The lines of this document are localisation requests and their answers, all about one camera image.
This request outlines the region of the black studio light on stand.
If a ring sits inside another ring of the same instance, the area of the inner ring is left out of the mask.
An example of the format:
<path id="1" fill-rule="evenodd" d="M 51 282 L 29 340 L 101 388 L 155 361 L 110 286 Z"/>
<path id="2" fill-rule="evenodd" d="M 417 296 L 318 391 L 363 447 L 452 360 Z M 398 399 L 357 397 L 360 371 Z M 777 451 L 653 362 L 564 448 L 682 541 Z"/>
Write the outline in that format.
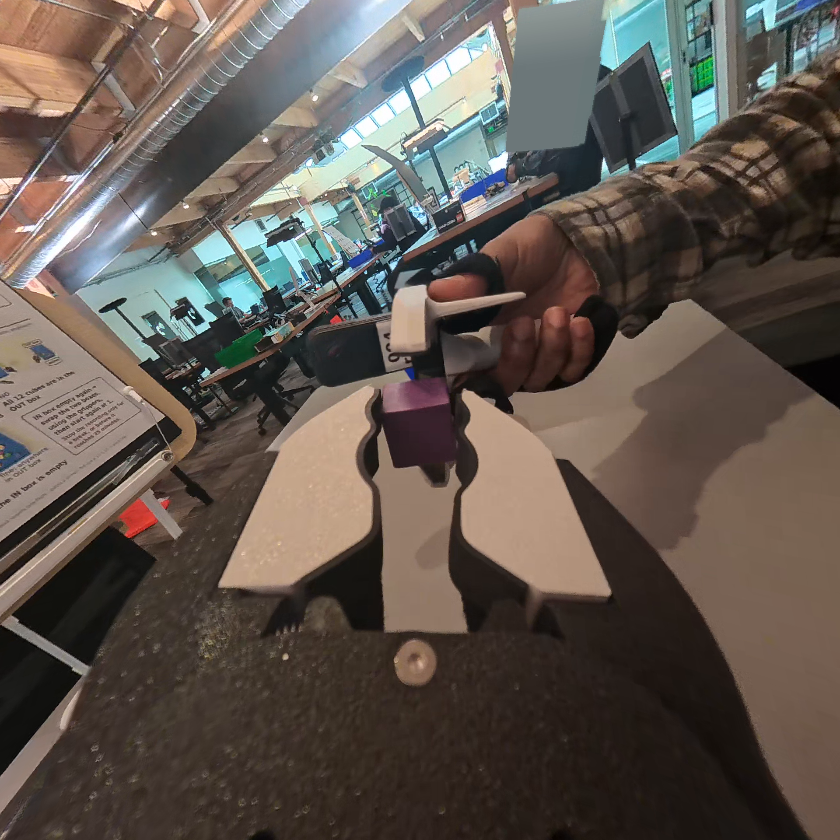
<path id="1" fill-rule="evenodd" d="M 429 155 L 434 164 L 438 179 L 444 189 L 444 194 L 450 200 L 453 197 L 452 192 L 435 151 L 436 145 L 446 140 L 448 134 L 448 126 L 442 120 L 437 119 L 422 127 L 411 136 L 406 137 L 401 141 L 401 147 L 405 157 L 411 163 L 414 162 L 414 158 L 419 154 Z"/>
<path id="2" fill-rule="evenodd" d="M 279 272 L 276 285 L 283 297 L 294 302 L 326 295 L 338 303 L 342 298 L 330 254 L 323 255 L 313 236 L 297 217 L 290 217 L 266 235 L 266 246 L 280 253 L 288 268 Z"/>

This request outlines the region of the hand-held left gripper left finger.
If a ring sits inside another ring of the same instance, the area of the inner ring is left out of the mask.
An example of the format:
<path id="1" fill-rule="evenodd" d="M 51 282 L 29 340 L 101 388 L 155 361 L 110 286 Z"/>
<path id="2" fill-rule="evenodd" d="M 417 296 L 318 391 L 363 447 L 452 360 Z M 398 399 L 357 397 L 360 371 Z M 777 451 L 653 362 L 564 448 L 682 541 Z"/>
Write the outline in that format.
<path id="1" fill-rule="evenodd" d="M 382 533 L 382 392 L 365 385 L 279 447 L 220 590 L 293 595 Z"/>

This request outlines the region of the black floor lamp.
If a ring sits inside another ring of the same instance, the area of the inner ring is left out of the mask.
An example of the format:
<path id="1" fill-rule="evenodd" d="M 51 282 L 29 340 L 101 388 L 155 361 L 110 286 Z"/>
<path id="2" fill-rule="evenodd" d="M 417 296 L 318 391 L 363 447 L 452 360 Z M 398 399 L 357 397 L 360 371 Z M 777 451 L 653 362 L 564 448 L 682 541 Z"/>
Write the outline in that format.
<path id="1" fill-rule="evenodd" d="M 121 320 L 128 325 L 128 327 L 137 335 L 139 340 L 142 343 L 145 343 L 146 336 L 144 333 L 134 324 L 130 318 L 126 315 L 123 311 L 123 306 L 126 304 L 127 298 L 126 297 L 118 297 L 114 300 L 105 303 L 98 309 L 98 314 L 105 316 L 110 313 L 116 313 Z"/>

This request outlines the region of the wood edged desk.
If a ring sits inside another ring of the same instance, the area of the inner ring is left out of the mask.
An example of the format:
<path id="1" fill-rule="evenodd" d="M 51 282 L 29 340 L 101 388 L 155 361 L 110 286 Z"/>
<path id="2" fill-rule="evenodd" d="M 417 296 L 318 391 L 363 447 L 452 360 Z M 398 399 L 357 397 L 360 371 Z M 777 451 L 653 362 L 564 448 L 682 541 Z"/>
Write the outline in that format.
<path id="1" fill-rule="evenodd" d="M 265 411 L 273 416 L 281 427 L 285 427 L 291 420 L 288 411 L 297 409 L 291 397 L 305 392 L 308 386 L 287 392 L 281 388 L 280 378 L 288 365 L 301 356 L 306 332 L 322 316 L 328 314 L 330 306 L 339 298 L 337 293 L 327 296 L 324 302 L 315 307 L 311 315 L 292 327 L 278 341 L 275 341 L 274 337 L 268 337 L 264 341 L 266 347 L 262 351 L 231 368 L 219 369 L 204 377 L 199 381 L 200 385 L 204 387 L 223 385 L 229 380 L 236 385 L 238 382 L 245 381 L 253 387 Z"/>
<path id="2" fill-rule="evenodd" d="M 436 268 L 456 257 L 462 247 L 472 253 L 543 204 L 559 197 L 555 173 L 509 185 L 480 206 L 465 211 L 465 220 L 440 233 L 435 228 L 409 248 L 397 263 L 399 270 Z"/>

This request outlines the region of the grey computer monitor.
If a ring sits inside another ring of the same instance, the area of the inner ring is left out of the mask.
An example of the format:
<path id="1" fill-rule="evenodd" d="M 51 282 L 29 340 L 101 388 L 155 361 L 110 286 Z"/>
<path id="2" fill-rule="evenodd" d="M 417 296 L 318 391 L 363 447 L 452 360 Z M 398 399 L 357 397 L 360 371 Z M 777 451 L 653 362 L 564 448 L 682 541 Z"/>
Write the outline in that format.
<path id="1" fill-rule="evenodd" d="M 426 227 L 415 218 L 404 203 L 383 208 L 382 216 L 398 244 L 407 238 L 423 235 L 427 231 Z"/>

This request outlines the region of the silver air duct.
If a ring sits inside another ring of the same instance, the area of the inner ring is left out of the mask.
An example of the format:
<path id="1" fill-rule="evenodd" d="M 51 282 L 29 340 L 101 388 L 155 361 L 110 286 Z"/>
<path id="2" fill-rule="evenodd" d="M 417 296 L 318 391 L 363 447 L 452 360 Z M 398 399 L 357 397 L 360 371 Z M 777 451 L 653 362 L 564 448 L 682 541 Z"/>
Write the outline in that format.
<path id="1" fill-rule="evenodd" d="M 162 87 L 98 152 L 2 264 L 2 281 L 23 288 L 51 263 L 78 249 L 105 223 L 129 230 L 145 224 L 123 193 L 308 1 L 235 2 L 199 36 Z"/>

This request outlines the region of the person's right hand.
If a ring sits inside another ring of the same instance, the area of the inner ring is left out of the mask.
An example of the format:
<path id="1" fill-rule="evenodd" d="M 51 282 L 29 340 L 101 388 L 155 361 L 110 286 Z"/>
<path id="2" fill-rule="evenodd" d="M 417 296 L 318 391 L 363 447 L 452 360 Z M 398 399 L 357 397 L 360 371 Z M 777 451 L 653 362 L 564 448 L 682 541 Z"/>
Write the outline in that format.
<path id="1" fill-rule="evenodd" d="M 555 382 L 583 379 L 595 355 L 595 331 L 578 312 L 600 288 L 580 252 L 543 214 L 510 226 L 480 252 L 498 267 L 507 291 L 525 295 L 492 322 L 502 327 L 490 372 L 500 389 L 507 396 L 544 392 Z"/>

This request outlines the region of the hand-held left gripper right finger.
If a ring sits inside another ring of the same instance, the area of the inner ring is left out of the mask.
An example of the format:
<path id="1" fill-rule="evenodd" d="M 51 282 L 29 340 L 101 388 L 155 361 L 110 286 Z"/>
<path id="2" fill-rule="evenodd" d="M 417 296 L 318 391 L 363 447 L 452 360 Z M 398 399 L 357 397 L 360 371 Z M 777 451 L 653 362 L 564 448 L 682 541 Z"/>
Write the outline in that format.
<path id="1" fill-rule="evenodd" d="M 547 446 L 473 392 L 456 408 L 449 572 L 463 598 L 607 602 L 611 587 Z"/>

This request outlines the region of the instruction sheet on stand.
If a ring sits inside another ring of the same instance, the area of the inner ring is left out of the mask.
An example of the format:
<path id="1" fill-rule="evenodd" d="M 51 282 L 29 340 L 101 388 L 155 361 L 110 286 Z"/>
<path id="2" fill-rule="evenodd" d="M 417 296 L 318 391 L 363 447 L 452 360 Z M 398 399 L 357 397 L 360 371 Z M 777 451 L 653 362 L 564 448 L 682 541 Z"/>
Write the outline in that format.
<path id="1" fill-rule="evenodd" d="M 2 283 L 1 615 L 189 453 L 190 412 L 68 298 Z"/>

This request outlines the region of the white monitor base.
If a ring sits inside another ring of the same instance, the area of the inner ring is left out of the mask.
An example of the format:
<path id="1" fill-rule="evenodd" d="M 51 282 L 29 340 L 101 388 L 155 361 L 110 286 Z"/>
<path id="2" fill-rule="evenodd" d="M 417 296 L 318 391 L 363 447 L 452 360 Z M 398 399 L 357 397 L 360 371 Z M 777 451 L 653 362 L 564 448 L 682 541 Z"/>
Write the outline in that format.
<path id="1" fill-rule="evenodd" d="M 14 617 L 47 642 L 91 666 L 125 603 L 169 541 L 160 524 L 128 539 L 108 526 L 44 583 Z M 5 626 L 1 637 L 2 770 L 18 756 L 80 679 L 69 665 Z"/>

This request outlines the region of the purple wooden cube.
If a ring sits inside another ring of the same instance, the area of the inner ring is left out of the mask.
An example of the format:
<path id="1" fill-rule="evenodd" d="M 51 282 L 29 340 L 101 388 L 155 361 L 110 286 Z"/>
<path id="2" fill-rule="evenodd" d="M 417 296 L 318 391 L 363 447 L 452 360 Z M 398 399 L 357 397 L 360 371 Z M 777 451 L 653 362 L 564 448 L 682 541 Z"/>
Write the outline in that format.
<path id="1" fill-rule="evenodd" d="M 381 427 L 395 468 L 456 460 L 453 408 L 444 377 L 385 384 L 381 404 Z"/>

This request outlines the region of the person's right forearm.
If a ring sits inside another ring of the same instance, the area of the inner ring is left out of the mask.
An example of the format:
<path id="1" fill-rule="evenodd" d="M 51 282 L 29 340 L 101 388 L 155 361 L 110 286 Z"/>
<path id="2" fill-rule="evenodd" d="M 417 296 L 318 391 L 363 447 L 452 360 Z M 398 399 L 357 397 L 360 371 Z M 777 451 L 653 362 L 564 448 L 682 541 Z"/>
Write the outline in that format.
<path id="1" fill-rule="evenodd" d="M 594 271 L 631 339 L 718 261 L 839 250 L 839 59 L 819 56 L 690 150 L 535 211 Z"/>

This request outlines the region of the orange traffic cone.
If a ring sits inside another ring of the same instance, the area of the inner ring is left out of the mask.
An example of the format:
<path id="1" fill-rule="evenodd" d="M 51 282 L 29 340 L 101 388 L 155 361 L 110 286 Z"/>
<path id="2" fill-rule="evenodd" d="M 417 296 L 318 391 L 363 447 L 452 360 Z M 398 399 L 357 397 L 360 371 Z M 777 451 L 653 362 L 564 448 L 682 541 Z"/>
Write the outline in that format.
<path id="1" fill-rule="evenodd" d="M 134 501 L 120 513 L 115 527 L 128 539 L 133 539 L 159 523 L 158 518 L 142 500 Z"/>

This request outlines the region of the black office chair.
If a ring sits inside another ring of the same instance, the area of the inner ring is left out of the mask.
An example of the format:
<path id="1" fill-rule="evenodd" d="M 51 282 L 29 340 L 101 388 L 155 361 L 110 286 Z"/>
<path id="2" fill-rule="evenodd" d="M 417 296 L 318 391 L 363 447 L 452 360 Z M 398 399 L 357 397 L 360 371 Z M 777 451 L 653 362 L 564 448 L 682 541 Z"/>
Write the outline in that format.
<path id="1" fill-rule="evenodd" d="M 309 397 L 316 386 L 315 381 L 282 352 L 258 362 L 250 379 L 255 398 L 262 404 L 257 414 L 257 433 L 261 437 L 267 435 L 266 425 L 271 418 L 280 428 L 285 428 L 300 407 L 296 399 Z"/>
<path id="2" fill-rule="evenodd" d="M 159 365 L 153 360 L 140 362 L 140 368 L 164 387 L 168 393 L 172 394 L 192 415 L 198 417 L 198 430 L 200 432 L 215 430 L 216 425 L 213 419 L 204 411 L 201 402 L 186 390 L 186 386 L 183 383 L 180 384 L 175 380 L 168 380 Z"/>

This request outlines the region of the stack of green bins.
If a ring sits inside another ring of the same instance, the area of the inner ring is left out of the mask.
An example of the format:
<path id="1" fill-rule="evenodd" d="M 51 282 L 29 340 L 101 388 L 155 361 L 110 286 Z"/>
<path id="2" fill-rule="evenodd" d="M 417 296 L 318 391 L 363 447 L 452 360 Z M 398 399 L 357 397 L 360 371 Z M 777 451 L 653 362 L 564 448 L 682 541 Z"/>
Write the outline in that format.
<path id="1" fill-rule="evenodd" d="M 215 353 L 219 368 L 232 369 L 255 356 L 259 352 L 258 345 L 265 338 L 259 329 L 251 330 L 237 337 L 231 344 Z"/>

